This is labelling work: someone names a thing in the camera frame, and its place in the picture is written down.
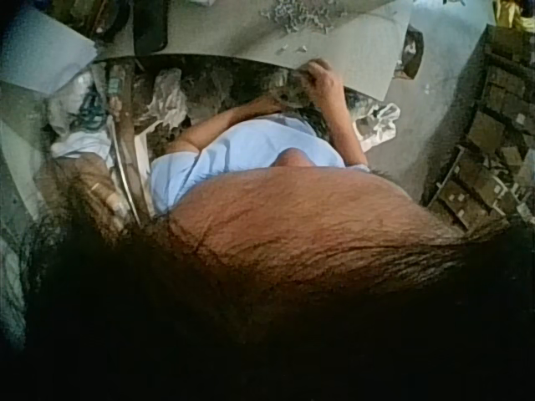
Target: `light blue shirt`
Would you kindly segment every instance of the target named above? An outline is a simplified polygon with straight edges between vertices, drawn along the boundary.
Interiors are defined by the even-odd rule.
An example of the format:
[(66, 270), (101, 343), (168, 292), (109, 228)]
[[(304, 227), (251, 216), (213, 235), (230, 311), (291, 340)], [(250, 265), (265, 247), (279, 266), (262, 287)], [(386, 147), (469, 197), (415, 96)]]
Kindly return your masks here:
[[(199, 154), (177, 152), (154, 160), (150, 190), (155, 209), (166, 213), (195, 184), (214, 175), (269, 167), (289, 148), (301, 150), (317, 166), (344, 168), (342, 157), (310, 125), (274, 114), (233, 126)], [(369, 172), (365, 165), (354, 168)]]

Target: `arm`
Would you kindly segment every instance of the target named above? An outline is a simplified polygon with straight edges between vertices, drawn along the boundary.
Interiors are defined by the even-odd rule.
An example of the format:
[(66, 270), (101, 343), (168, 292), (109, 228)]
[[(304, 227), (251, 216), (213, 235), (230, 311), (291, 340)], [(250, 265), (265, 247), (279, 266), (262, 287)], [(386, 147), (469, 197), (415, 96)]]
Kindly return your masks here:
[(322, 59), (309, 62), (303, 85), (324, 115), (334, 148), (342, 156), (345, 165), (368, 165), (345, 103), (344, 83), (329, 63)]
[(280, 110), (281, 106), (273, 98), (262, 96), (186, 129), (167, 146), (166, 153), (199, 153), (233, 125), (261, 115), (277, 113)]

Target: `metal part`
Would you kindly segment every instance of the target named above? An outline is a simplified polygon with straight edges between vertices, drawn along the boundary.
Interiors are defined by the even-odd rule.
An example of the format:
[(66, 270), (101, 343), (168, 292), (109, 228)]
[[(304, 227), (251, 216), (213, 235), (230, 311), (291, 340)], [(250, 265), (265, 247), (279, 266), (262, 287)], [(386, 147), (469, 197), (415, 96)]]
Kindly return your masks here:
[(323, 0), (319, 6), (311, 3), (309, 0), (275, 0), (272, 7), (261, 10), (260, 15), (284, 28), (286, 34), (305, 28), (329, 34), (334, 29), (331, 16), (348, 16), (345, 6), (339, 8), (338, 0)]
[(121, 181), (123, 183), (123, 188), (126, 193), (126, 199), (128, 200), (130, 209), (132, 210), (132, 214), (134, 215), (135, 222), (138, 224), (138, 226), (141, 226), (140, 217), (137, 214), (137, 210), (134, 204), (134, 199), (132, 198), (130, 187), (128, 185), (128, 180), (126, 179), (125, 168), (123, 167), (123, 160), (120, 155), (119, 141), (117, 140), (117, 134), (115, 132), (115, 122), (111, 115), (108, 116), (107, 125), (108, 125), (108, 131), (111, 134), (111, 139), (113, 140), (113, 143), (114, 143), (115, 156), (117, 157), (117, 165), (119, 166), (120, 178), (121, 178)]

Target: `gray floor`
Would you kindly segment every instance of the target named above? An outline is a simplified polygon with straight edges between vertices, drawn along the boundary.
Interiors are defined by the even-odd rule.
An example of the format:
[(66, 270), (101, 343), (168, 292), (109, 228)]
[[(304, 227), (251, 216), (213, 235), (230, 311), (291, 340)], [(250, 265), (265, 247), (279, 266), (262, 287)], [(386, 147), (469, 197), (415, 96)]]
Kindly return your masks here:
[(393, 177), (415, 201), (434, 185), (470, 122), (484, 72), (479, 39), (493, 20), (489, 0), (466, 0), (465, 7), (441, 0), (414, 3), (410, 24), (424, 34), (422, 65), (414, 81), (390, 85), (386, 101), (401, 108), (397, 135), (368, 155), (374, 168)]

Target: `workbench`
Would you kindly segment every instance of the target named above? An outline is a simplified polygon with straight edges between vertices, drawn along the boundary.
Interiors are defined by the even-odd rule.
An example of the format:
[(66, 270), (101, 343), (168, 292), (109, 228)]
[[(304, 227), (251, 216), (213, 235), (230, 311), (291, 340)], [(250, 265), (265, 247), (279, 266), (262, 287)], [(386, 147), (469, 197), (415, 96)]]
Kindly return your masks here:
[[(326, 58), (348, 88), (384, 100), (405, 41), (412, 0), (338, 1), (347, 15), (334, 21), (329, 34), (311, 28), (287, 34), (260, 15), (273, 0), (217, 0), (211, 7), (170, 0), (168, 44), (157, 54), (226, 56), (292, 69), (311, 58)], [(133, 40), (130, 17), (100, 58), (134, 56)]]

